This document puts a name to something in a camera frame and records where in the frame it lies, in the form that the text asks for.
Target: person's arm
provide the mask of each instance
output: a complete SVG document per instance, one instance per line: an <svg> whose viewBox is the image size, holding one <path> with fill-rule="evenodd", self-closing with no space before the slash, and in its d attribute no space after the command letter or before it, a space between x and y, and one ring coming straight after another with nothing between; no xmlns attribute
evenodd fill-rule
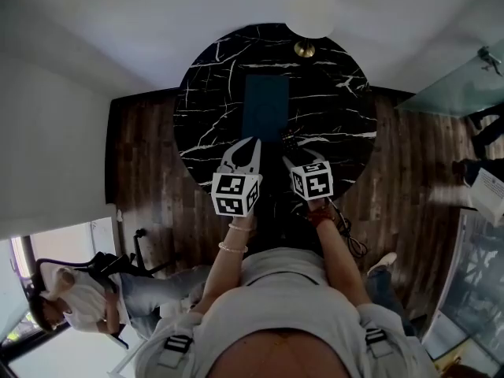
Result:
<svg viewBox="0 0 504 378"><path fill-rule="evenodd" d="M323 204L325 204L324 199L308 201L310 211ZM320 222L317 226L317 234L324 252L325 271L329 285L345 295L354 306L370 303L371 299L366 292L357 264L334 221L327 219Z"/></svg>
<svg viewBox="0 0 504 378"><path fill-rule="evenodd" d="M117 310L118 293L105 292L105 321L99 321L96 325L101 333L113 335L119 332L119 311Z"/></svg>
<svg viewBox="0 0 504 378"><path fill-rule="evenodd" d="M232 223L236 227L250 229L252 228L253 221L254 217L251 213L248 217L236 217ZM246 231L229 228L228 234L224 239L224 246L229 249L242 251L249 240L249 234ZM219 250L206 280L202 300L191 312L205 314L213 302L222 294L239 286L242 274L242 260L243 253L241 252L233 253L227 250Z"/></svg>
<svg viewBox="0 0 504 378"><path fill-rule="evenodd" d="M59 268L56 271L54 287L47 295L48 299L55 300L65 291L70 290L75 284L75 277L68 268Z"/></svg>

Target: window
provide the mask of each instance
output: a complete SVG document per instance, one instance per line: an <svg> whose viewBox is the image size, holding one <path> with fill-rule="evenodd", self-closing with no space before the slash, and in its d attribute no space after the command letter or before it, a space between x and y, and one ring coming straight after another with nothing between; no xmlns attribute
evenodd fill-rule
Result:
<svg viewBox="0 0 504 378"><path fill-rule="evenodd" d="M10 243L13 248L14 260L16 261L16 272L20 277L29 278L32 274L28 267L27 257L24 253L24 244L21 237L12 238Z"/></svg>
<svg viewBox="0 0 504 378"><path fill-rule="evenodd" d="M32 315L28 312L24 315L19 324L7 335L2 346L8 346L11 343L19 342L23 338L32 335L40 330L40 327L33 320Z"/></svg>
<svg viewBox="0 0 504 378"><path fill-rule="evenodd" d="M10 240L0 241L0 342L13 330L28 311L24 287Z"/></svg>

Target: person's hand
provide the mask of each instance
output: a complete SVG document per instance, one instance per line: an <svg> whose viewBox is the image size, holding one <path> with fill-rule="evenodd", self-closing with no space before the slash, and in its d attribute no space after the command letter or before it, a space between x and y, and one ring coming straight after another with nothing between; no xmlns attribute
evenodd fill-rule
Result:
<svg viewBox="0 0 504 378"><path fill-rule="evenodd" d="M246 217L233 217L233 225L240 228L254 227L254 209L252 209Z"/></svg>
<svg viewBox="0 0 504 378"><path fill-rule="evenodd" d="M117 301L119 301L119 293L113 293L112 291L105 291L105 301L109 305L117 304Z"/></svg>
<svg viewBox="0 0 504 378"><path fill-rule="evenodd" d="M316 198L315 200L308 200L306 203L308 203L309 211L314 211L319 207L322 207L326 201L325 198Z"/></svg>

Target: bracelet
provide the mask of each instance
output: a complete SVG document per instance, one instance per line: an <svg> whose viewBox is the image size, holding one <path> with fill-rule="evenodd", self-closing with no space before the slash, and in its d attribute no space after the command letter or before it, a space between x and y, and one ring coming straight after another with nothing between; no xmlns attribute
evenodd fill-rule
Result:
<svg viewBox="0 0 504 378"><path fill-rule="evenodd" d="M219 243L219 247L222 250L225 250L226 252L231 252L232 254L246 254L249 250L249 248L247 248L246 246L243 249L228 248L227 246L224 245L224 243Z"/></svg>
<svg viewBox="0 0 504 378"><path fill-rule="evenodd" d="M243 232L251 232L254 230L253 228L238 227L238 225L234 225L233 223L229 223L229 228L236 230L236 231L243 231Z"/></svg>
<svg viewBox="0 0 504 378"><path fill-rule="evenodd" d="M308 213L308 220L312 224L312 226L317 228L318 224L320 224L322 221L331 220L332 222L334 222L335 218L332 215L331 209L326 205L323 205L322 207L319 207L314 211L310 211Z"/></svg>

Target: glass door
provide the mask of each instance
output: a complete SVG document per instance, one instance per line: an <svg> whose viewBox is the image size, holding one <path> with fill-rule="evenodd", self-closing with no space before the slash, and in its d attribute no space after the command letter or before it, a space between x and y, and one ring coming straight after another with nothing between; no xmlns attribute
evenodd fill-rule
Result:
<svg viewBox="0 0 504 378"><path fill-rule="evenodd" d="M440 310L504 365L504 227L474 210L463 209L461 217L457 265Z"/></svg>
<svg viewBox="0 0 504 378"><path fill-rule="evenodd" d="M497 70L504 74L504 39L490 46L487 51L490 53L490 56L486 56L487 61L476 55L398 105L397 109L465 117L504 102L504 76L499 75L491 64L495 60Z"/></svg>

